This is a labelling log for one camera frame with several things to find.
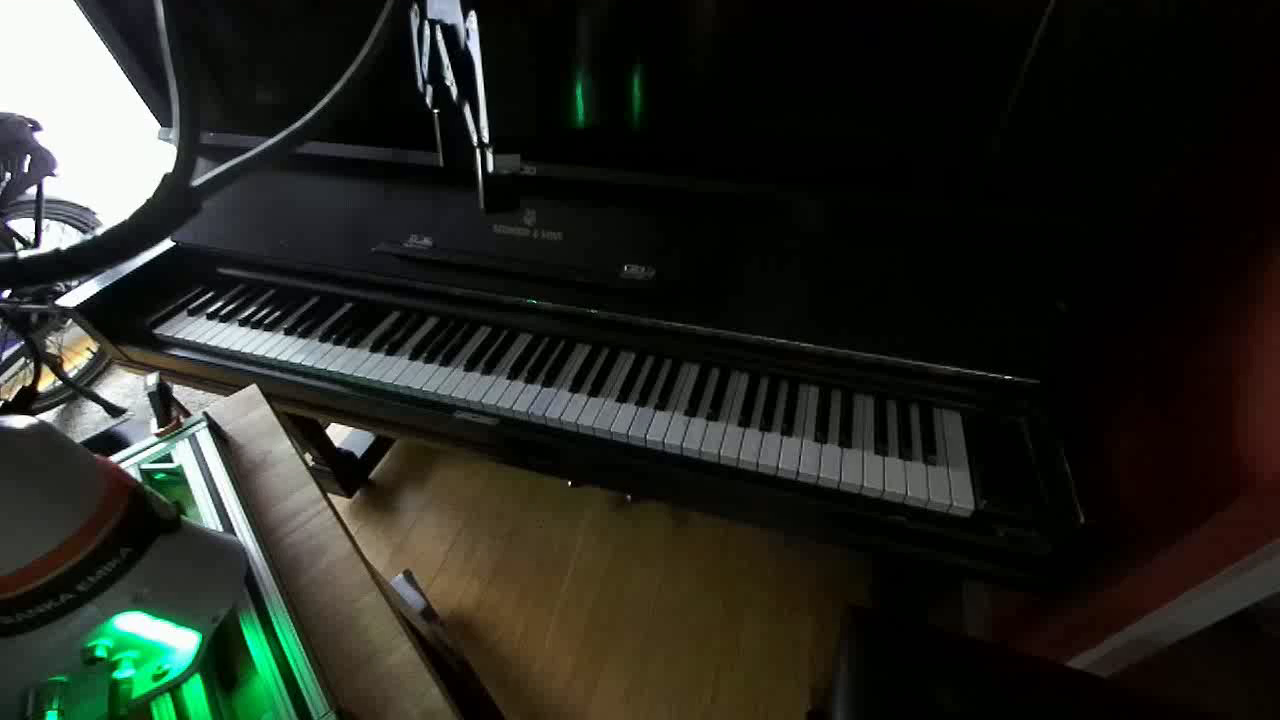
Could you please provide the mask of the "white robot base green light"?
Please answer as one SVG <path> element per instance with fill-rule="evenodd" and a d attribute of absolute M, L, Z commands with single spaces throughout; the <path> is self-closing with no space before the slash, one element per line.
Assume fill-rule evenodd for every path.
<path fill-rule="evenodd" d="M 244 595 L 249 553 L 37 417 L 0 419 L 0 713 L 105 720 L 175 686 Z"/>

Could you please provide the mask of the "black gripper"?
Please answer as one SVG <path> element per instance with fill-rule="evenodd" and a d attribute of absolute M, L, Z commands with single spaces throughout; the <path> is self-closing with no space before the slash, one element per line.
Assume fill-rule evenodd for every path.
<path fill-rule="evenodd" d="M 483 149 L 476 161 L 476 201 L 483 213 L 510 213 L 528 180 L 531 164 L 521 153 Z"/>

